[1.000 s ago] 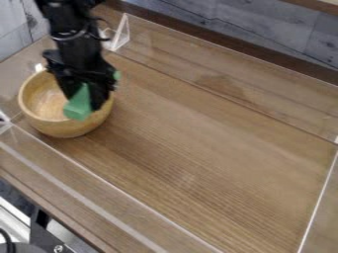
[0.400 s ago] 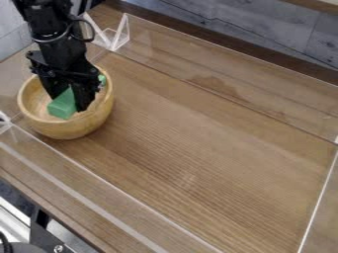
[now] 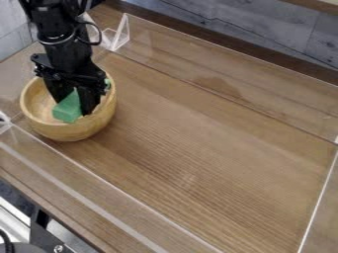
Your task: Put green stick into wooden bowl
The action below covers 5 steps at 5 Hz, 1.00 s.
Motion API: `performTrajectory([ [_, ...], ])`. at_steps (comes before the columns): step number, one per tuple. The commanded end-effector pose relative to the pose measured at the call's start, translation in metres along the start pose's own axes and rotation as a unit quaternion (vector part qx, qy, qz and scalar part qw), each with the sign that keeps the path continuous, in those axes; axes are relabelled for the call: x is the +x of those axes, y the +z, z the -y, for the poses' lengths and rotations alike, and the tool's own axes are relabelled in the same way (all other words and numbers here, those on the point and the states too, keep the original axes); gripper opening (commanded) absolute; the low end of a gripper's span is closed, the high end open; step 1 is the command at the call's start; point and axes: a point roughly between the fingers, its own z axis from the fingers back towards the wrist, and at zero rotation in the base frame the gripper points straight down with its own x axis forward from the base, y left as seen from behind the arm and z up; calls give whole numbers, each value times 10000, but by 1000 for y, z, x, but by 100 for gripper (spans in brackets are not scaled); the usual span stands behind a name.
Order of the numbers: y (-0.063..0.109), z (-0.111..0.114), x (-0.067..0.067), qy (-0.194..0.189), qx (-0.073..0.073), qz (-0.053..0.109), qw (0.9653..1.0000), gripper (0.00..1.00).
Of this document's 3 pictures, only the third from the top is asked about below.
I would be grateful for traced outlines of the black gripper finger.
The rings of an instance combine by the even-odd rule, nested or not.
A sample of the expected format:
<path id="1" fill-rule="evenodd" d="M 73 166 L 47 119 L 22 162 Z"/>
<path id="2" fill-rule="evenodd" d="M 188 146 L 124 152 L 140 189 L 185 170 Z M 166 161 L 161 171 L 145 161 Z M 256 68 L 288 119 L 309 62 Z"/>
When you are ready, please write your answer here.
<path id="1" fill-rule="evenodd" d="M 78 86 L 76 88 L 80 102 L 81 114 L 89 115 L 100 104 L 100 96 L 105 94 L 101 86 Z"/>
<path id="2" fill-rule="evenodd" d="M 54 101 L 58 103 L 73 91 L 73 84 L 66 80 L 57 80 L 53 78 L 45 78 L 43 81 L 47 91 Z"/>

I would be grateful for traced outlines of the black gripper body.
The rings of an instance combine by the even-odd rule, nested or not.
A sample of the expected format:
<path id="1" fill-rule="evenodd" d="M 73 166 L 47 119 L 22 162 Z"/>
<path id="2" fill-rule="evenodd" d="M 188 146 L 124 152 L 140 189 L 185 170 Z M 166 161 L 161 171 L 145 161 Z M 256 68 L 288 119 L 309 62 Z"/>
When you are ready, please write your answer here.
<path id="1" fill-rule="evenodd" d="M 94 86 L 106 74 L 92 61 L 92 48 L 80 43 L 66 46 L 45 47 L 43 53 L 33 53 L 34 73 L 37 77 L 62 79 L 73 86 Z"/>

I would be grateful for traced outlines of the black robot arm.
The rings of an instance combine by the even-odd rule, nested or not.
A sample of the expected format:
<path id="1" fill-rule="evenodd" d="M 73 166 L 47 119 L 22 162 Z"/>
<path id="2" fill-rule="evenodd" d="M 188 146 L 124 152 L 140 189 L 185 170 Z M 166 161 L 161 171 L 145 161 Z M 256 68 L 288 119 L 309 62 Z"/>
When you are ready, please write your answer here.
<path id="1" fill-rule="evenodd" d="M 34 53 L 34 72 L 60 103 L 76 91 L 81 114 L 89 115 L 108 89 L 106 74 L 92 61 L 92 48 L 101 43 L 89 40 L 85 26 L 97 26 L 80 17 L 76 0 L 18 0 L 23 13 L 37 28 L 37 41 L 45 52 Z"/>

